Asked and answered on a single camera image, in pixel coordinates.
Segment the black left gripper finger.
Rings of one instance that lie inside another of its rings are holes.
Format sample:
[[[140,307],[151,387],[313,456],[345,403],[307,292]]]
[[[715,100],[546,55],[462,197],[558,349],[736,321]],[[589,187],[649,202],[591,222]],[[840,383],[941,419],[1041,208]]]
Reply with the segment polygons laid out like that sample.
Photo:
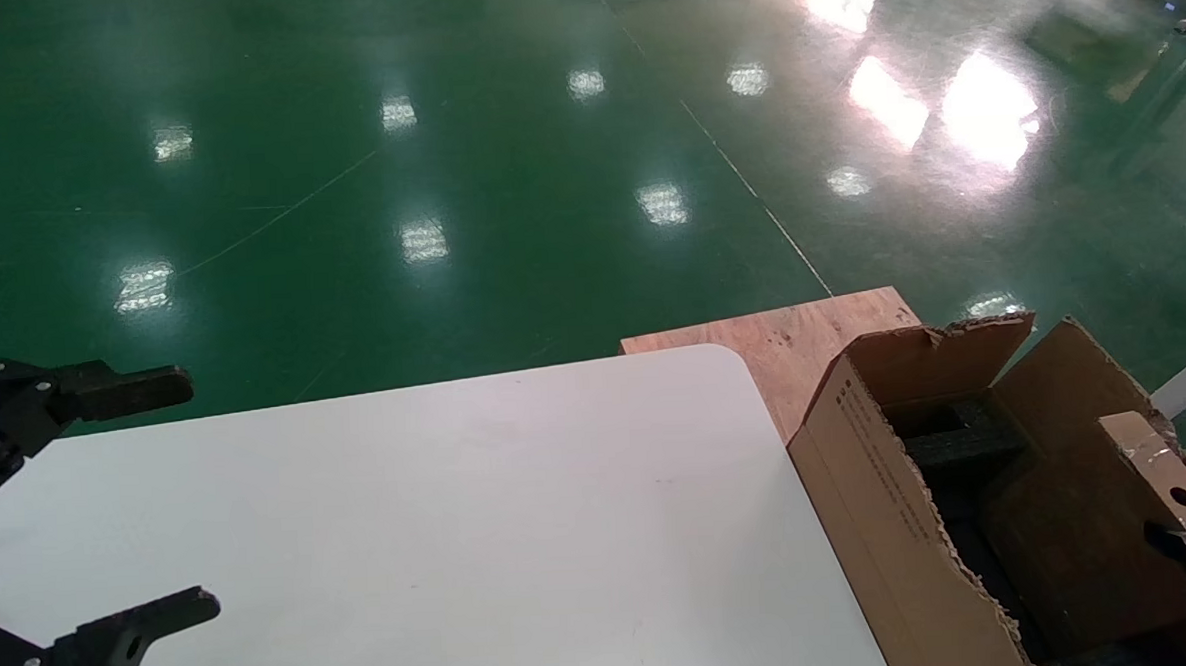
[[[125,418],[192,401],[176,365],[120,374],[104,360],[45,369],[0,359],[0,488],[72,424]]]
[[[219,615],[219,601],[200,585],[87,621],[47,647],[0,627],[0,666],[141,666],[159,639]]]

